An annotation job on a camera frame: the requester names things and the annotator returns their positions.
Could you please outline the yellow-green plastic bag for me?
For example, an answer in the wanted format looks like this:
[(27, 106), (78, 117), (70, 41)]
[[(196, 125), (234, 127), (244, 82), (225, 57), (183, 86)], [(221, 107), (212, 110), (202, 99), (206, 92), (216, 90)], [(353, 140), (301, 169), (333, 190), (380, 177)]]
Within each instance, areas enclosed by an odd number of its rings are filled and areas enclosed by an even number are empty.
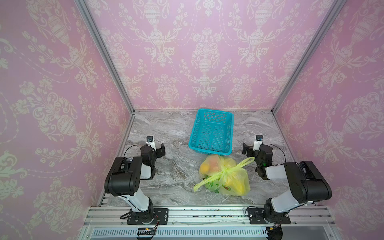
[(200, 165), (199, 174), (202, 181), (194, 186), (194, 191), (204, 186), (213, 193), (246, 196), (251, 187), (248, 172), (244, 167), (254, 161), (255, 158), (250, 157), (237, 163), (230, 157), (209, 155)]

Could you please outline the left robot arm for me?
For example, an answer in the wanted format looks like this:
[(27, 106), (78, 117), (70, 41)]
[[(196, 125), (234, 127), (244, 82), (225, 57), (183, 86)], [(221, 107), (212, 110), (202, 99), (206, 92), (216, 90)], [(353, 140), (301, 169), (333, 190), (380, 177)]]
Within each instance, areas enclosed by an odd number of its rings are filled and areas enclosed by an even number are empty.
[(131, 209), (120, 219), (128, 225), (166, 225), (169, 209), (155, 208), (151, 198), (140, 188), (141, 181), (152, 180), (156, 173), (155, 163), (166, 155), (165, 145), (141, 145), (141, 155), (115, 158), (105, 180), (105, 192), (119, 197), (129, 204)]

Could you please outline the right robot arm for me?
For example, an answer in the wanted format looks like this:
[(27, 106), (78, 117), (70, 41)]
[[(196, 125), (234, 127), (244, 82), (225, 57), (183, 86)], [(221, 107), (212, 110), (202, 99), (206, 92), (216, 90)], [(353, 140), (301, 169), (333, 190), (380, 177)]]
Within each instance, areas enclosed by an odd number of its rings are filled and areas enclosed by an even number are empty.
[(273, 164), (273, 148), (261, 141), (253, 146), (243, 143), (242, 154), (253, 157), (255, 172), (263, 180), (287, 180), (289, 190), (267, 199), (264, 208), (258, 209), (269, 224), (290, 224), (289, 212), (308, 203), (329, 200), (332, 189), (315, 164), (311, 161)]

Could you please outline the teal plastic basket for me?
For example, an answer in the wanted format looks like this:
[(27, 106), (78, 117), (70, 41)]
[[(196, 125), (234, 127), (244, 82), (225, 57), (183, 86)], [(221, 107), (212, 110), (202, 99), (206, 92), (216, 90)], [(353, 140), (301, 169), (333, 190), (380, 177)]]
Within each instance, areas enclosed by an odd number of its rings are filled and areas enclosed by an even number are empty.
[(189, 140), (189, 148), (206, 155), (229, 156), (233, 150), (234, 114), (199, 109)]

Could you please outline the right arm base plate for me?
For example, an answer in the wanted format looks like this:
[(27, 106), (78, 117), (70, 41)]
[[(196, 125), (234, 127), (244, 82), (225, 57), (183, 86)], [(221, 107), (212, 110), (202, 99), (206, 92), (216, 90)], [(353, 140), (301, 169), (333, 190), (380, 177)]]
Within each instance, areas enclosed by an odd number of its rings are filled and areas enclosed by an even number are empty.
[(256, 207), (248, 207), (245, 210), (251, 225), (289, 225), (291, 220), (288, 213), (275, 213), (273, 210), (264, 210)]

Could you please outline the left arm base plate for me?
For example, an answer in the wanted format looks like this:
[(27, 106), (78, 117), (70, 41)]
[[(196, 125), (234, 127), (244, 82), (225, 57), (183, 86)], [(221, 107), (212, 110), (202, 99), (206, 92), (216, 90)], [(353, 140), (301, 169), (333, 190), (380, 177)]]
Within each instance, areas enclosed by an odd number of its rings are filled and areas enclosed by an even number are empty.
[(127, 215), (128, 225), (166, 225), (168, 223), (169, 209), (155, 208), (146, 212), (130, 210)]

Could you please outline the aluminium front rail frame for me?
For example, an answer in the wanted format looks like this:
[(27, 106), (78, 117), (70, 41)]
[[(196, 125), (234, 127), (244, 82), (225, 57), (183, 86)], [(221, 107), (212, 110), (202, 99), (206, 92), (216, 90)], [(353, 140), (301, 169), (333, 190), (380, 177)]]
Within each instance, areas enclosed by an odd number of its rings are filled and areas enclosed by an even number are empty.
[(156, 207), (149, 223), (127, 207), (92, 207), (80, 240), (340, 240), (328, 209), (299, 207), (269, 223), (262, 208), (246, 205)]

